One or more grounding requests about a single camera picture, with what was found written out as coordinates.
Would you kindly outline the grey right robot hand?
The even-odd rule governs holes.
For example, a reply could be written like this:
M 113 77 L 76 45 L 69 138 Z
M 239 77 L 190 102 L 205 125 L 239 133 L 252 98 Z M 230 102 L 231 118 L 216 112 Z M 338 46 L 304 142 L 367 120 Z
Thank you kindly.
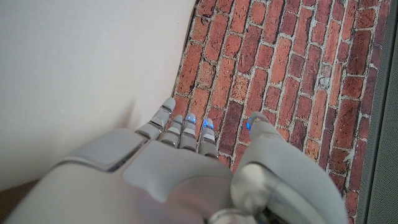
M 58 162 L 8 223 L 346 223 L 329 175 L 267 117 L 247 123 L 235 171 L 218 160 L 213 122 L 195 136 L 194 114 L 168 98 L 135 131 L 115 129 Z

